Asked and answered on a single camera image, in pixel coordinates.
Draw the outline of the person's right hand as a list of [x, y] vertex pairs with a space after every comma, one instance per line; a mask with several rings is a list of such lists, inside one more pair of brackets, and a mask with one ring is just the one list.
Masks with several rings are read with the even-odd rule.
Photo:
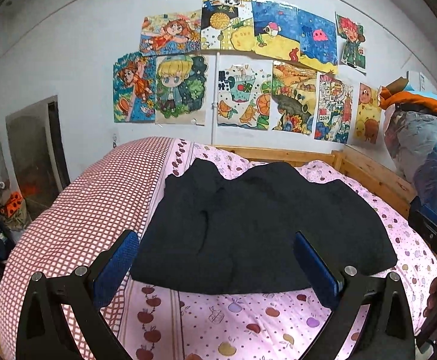
[[433, 311], [437, 302], [437, 277], [432, 281], [429, 288], [429, 297], [427, 299], [426, 308], [423, 311], [423, 316], [428, 317]]

